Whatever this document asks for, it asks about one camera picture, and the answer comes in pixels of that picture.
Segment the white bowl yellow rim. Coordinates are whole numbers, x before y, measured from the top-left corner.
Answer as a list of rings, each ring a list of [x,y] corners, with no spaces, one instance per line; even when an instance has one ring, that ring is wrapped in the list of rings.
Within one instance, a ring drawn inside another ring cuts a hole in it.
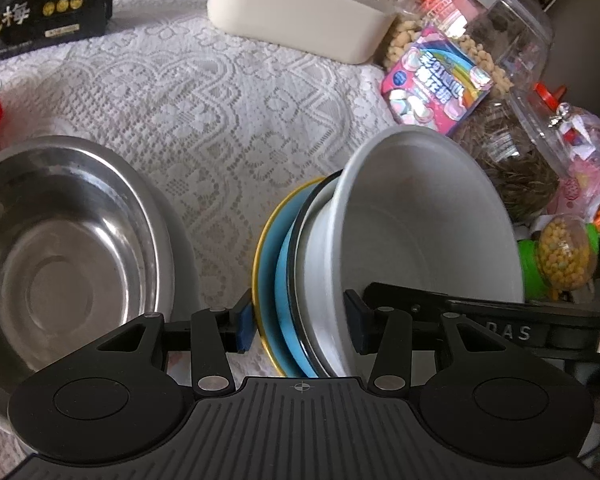
[[[304,374],[287,348],[275,307],[275,272],[280,248],[301,206],[324,177],[291,191],[272,211],[258,240],[251,271],[251,300],[263,349],[280,376]]]

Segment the blue enamel bowl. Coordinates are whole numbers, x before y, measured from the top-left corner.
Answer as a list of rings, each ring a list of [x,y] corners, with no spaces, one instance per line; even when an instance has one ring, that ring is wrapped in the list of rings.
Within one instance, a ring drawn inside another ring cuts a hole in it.
[[[306,329],[302,325],[297,292],[296,261],[302,226],[311,206],[321,193],[326,193],[328,200],[332,197],[340,174],[341,170],[336,171],[317,183],[310,184],[307,191],[301,192],[300,206],[291,220],[276,262],[275,307],[283,343],[292,359],[291,366],[284,368],[285,374],[289,377],[326,378],[329,376],[321,359],[312,348]]]

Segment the white paper bowl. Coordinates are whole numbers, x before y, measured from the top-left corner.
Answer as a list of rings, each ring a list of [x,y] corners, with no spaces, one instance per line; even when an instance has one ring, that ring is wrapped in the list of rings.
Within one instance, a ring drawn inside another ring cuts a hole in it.
[[[370,374],[343,294],[373,282],[521,302],[512,222],[490,179],[458,144],[394,126],[365,141],[318,193],[299,238],[301,323],[332,377]]]

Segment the stainless steel bowl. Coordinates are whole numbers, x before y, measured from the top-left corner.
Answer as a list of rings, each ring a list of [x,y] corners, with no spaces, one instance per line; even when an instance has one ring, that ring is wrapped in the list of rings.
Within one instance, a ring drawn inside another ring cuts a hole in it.
[[[0,152],[1,430],[26,378],[174,298],[156,190],[121,156],[74,136]]]

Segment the pink plastic bag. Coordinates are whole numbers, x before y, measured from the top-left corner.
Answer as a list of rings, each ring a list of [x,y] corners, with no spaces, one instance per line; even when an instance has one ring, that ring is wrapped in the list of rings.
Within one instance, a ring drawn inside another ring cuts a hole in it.
[[[556,194],[548,214],[575,214],[592,221],[600,206],[600,118],[569,103],[560,103],[550,118],[550,140],[560,166]]]

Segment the sunflower seed glass jar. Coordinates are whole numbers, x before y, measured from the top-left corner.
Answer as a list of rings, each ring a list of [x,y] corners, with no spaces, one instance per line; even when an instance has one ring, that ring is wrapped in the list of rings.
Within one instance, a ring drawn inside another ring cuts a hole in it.
[[[538,82],[529,91],[484,99],[452,133],[490,178],[515,223],[548,214],[558,189],[550,118],[560,103],[567,102]]]

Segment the white lace tablecloth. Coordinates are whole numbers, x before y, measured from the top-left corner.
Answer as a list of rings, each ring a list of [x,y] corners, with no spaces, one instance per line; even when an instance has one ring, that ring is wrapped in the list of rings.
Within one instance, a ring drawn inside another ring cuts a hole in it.
[[[105,36],[0,62],[0,152],[74,136],[121,156],[180,216],[200,302],[222,308],[247,288],[276,203],[391,125],[380,78],[224,34],[201,2],[118,0]],[[10,433],[0,475],[19,458]]]

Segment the pink marshmallow bag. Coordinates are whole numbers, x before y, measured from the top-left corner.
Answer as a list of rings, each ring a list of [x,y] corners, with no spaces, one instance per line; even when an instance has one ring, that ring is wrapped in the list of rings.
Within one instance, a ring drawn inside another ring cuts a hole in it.
[[[440,29],[427,25],[389,70],[380,93],[400,124],[448,136],[492,86],[488,72]]]

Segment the cream tissue box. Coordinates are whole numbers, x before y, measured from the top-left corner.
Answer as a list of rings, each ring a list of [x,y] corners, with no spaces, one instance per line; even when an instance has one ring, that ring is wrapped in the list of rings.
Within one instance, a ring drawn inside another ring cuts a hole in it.
[[[373,57],[396,15],[389,0],[208,0],[207,10],[230,35],[353,65]]]

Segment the large glass jar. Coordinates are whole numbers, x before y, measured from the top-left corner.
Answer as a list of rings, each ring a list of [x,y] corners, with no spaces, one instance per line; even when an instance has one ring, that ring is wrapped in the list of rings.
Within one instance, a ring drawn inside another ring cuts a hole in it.
[[[553,41],[535,0],[390,0],[396,18],[376,54],[390,70],[427,24],[440,29],[494,78],[494,96],[539,80]]]

